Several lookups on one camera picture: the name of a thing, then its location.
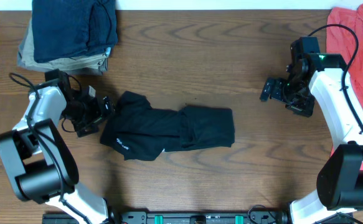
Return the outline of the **black t-shirt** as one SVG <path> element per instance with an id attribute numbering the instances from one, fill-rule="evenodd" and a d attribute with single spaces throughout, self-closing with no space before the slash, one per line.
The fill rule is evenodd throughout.
<path id="1" fill-rule="evenodd" d="M 148 99 L 124 92 L 102 132 L 101 144 L 126 160 L 153 161 L 163 152 L 231 147 L 235 126 L 230 108 L 187 105 L 179 111 L 155 109 Z"/>

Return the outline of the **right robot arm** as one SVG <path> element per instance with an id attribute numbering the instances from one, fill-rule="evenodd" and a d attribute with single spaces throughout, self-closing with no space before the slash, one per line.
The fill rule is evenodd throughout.
<path id="1" fill-rule="evenodd" d="M 260 99 L 275 99 L 310 117 L 317 102 L 334 152 L 320 170 L 316 188 L 290 203 L 291 223 L 318 223 L 363 210 L 363 109 L 339 54 L 293 53 L 287 79 L 268 78 Z"/>

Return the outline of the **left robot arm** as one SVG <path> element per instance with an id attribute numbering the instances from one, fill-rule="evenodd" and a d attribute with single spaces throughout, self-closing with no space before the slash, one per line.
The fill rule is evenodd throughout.
<path id="1" fill-rule="evenodd" d="M 59 80 L 30 85 L 23 118 L 0 134 L 0 158 L 21 201 L 57 207 L 78 223 L 113 223 L 109 206 L 79 181 L 76 162 L 57 126 L 68 90 Z"/>

